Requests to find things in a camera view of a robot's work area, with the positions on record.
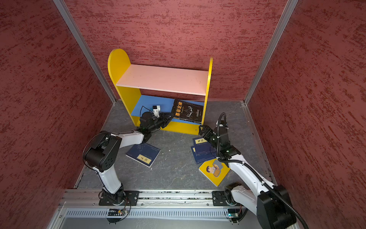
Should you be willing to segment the navy book with label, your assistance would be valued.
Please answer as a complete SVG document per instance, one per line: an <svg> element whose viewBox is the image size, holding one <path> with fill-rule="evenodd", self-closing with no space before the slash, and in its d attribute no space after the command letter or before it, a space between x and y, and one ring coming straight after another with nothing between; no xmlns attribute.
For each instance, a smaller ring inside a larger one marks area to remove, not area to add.
<svg viewBox="0 0 366 229"><path fill-rule="evenodd" d="M216 157L216 150L209 142L201 137L193 139L193 152L197 155L209 154Z"/></svg>

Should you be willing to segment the black Murphy's law book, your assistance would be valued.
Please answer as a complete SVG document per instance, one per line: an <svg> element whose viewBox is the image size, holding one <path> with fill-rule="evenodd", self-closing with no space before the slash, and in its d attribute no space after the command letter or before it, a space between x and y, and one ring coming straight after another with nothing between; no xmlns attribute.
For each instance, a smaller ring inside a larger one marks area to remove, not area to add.
<svg viewBox="0 0 366 229"><path fill-rule="evenodd" d="M201 124L204 114L204 103L184 101L175 99L173 102L171 115L173 118Z"/></svg>

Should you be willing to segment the yellow cartoon cover book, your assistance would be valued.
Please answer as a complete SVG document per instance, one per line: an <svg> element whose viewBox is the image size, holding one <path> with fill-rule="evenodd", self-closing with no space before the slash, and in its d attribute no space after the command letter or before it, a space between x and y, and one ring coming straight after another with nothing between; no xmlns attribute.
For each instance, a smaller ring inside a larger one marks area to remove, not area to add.
<svg viewBox="0 0 366 229"><path fill-rule="evenodd" d="M229 173L230 168L218 159L212 159L204 162L199 167L199 171L218 187Z"/></svg>

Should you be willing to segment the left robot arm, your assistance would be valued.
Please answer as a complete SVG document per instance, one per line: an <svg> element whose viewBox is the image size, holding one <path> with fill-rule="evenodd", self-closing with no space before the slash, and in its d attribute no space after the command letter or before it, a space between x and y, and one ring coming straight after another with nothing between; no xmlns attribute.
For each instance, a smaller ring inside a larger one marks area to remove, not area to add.
<svg viewBox="0 0 366 229"><path fill-rule="evenodd" d="M172 119L171 113L156 116L152 112L145 112L136 130L126 133L102 131L88 142L83 150L83 162L97 173L103 185L103 200L115 206L127 202L123 185L114 168L119 149L146 143L154 131L167 127Z"/></svg>

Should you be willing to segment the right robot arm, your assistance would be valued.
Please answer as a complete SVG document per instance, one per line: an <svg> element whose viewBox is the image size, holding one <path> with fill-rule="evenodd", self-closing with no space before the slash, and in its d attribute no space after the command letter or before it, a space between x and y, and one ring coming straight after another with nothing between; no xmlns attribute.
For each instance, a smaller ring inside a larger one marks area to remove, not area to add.
<svg viewBox="0 0 366 229"><path fill-rule="evenodd" d="M227 201L241 204L256 215L263 229L287 229L297 223L288 191L260 175L228 139L227 127L199 127L199 135L217 151L218 161L235 172L245 186L235 184L226 190Z"/></svg>

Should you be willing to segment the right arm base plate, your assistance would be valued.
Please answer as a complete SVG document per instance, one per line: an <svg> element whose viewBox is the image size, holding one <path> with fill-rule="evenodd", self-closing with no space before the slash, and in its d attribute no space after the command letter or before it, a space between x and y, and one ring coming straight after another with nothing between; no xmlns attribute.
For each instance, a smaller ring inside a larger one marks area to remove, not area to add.
<svg viewBox="0 0 366 229"><path fill-rule="evenodd" d="M214 206L232 206L238 207L240 206L239 203L235 202L231 192L229 190L225 191L212 191L212 199Z"/></svg>

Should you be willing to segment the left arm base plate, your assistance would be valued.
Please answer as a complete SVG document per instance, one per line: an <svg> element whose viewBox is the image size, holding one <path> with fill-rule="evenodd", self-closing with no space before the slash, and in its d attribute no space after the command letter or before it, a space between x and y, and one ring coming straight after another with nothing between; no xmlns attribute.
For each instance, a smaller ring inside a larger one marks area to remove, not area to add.
<svg viewBox="0 0 366 229"><path fill-rule="evenodd" d="M99 206L136 206L140 192L136 190L132 191L118 191L115 194L111 194L105 190L102 190L99 197Z"/></svg>

